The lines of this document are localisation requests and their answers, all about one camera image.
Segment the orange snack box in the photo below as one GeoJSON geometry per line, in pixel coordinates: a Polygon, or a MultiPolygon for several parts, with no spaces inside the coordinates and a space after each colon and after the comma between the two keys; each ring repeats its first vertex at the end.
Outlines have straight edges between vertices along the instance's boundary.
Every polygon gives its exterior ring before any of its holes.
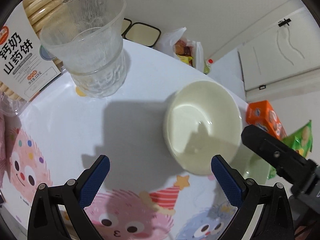
{"type": "Polygon", "coordinates": [[[267,100],[249,104],[246,122],[258,126],[279,140],[287,136],[278,116],[267,100]]]}

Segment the cartoon eye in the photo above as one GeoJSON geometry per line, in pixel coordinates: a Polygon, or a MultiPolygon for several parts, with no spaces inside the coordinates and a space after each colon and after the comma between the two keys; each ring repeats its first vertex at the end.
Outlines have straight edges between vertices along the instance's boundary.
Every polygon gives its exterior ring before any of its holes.
{"type": "Polygon", "coordinates": [[[12,164],[14,165],[16,171],[20,170],[20,158],[17,152],[12,152],[11,155],[12,164]]]}
{"type": "Polygon", "coordinates": [[[30,166],[24,168],[24,174],[26,179],[28,179],[31,186],[36,185],[36,174],[30,166]]]}
{"type": "Polygon", "coordinates": [[[210,226],[208,224],[204,224],[200,226],[196,232],[193,234],[194,237],[201,237],[204,236],[210,229],[210,226]]]}
{"type": "Polygon", "coordinates": [[[115,215],[108,213],[100,215],[99,221],[102,225],[109,228],[115,227],[119,223],[118,218],[115,215]]]}
{"type": "Polygon", "coordinates": [[[214,230],[211,231],[212,235],[215,235],[217,233],[219,233],[222,229],[223,229],[224,223],[220,222],[215,228],[214,230]]]}
{"type": "Polygon", "coordinates": [[[144,230],[144,224],[138,221],[132,221],[125,225],[125,229],[129,233],[141,233],[144,230]]]}

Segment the glass cup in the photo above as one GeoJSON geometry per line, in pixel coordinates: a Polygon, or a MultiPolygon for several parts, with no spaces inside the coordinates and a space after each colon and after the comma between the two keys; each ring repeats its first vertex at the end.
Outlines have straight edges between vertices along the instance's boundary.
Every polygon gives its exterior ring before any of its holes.
{"type": "Polygon", "coordinates": [[[42,45],[90,97],[114,94],[126,78],[120,33],[125,7],[125,0],[71,0],[41,30],[42,45]]]}

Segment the star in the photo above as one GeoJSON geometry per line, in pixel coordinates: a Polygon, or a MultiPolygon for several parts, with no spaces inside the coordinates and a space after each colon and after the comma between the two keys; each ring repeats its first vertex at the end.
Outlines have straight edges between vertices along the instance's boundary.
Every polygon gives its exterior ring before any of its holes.
{"type": "Polygon", "coordinates": [[[190,187],[188,180],[189,180],[189,175],[187,176],[177,175],[177,182],[173,185],[176,187],[179,187],[180,190],[183,190],[185,187],[190,187]]]}

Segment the pink cloth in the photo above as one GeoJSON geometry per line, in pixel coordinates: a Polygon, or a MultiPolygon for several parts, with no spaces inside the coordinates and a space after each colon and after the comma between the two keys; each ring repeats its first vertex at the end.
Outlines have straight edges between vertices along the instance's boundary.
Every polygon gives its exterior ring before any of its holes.
{"type": "Polygon", "coordinates": [[[4,171],[6,169],[6,154],[4,144],[4,117],[0,114],[0,187],[2,187],[2,181],[4,171]]]}

